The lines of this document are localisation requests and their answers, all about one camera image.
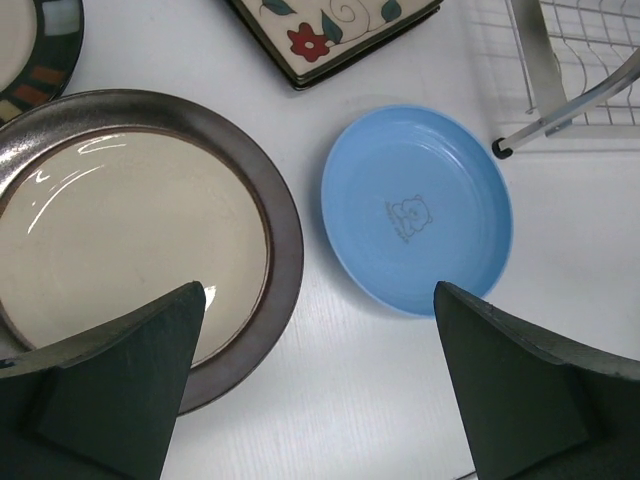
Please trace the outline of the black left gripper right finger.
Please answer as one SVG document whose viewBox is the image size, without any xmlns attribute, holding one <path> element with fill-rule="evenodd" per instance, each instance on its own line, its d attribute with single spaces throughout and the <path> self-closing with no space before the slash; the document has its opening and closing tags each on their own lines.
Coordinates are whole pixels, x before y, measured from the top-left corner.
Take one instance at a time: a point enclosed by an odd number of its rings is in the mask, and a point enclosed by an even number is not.
<svg viewBox="0 0 640 480">
<path fill-rule="evenodd" d="M 480 479 L 636 479 L 639 363 L 441 281 L 434 311 Z"/>
</svg>

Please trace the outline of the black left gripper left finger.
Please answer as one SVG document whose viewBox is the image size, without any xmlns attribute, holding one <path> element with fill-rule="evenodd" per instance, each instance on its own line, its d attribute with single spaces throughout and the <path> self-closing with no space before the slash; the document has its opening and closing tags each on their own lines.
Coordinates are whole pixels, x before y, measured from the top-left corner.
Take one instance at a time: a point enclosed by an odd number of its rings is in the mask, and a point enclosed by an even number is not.
<svg viewBox="0 0 640 480">
<path fill-rule="evenodd" d="M 157 479 L 205 309 L 193 281 L 1 362 L 4 479 Z"/>
</svg>

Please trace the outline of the blue bear plate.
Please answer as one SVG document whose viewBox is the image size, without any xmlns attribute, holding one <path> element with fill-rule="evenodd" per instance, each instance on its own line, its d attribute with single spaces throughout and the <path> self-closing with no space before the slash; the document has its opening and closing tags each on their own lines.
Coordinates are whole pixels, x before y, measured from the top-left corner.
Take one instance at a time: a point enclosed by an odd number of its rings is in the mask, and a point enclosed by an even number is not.
<svg viewBox="0 0 640 480">
<path fill-rule="evenodd" d="M 432 316 L 443 281 L 487 295 L 511 253 L 512 206 L 497 163 L 433 109 L 391 105 L 352 122 L 327 156 L 320 205 L 349 277 L 407 315 Z"/>
</svg>

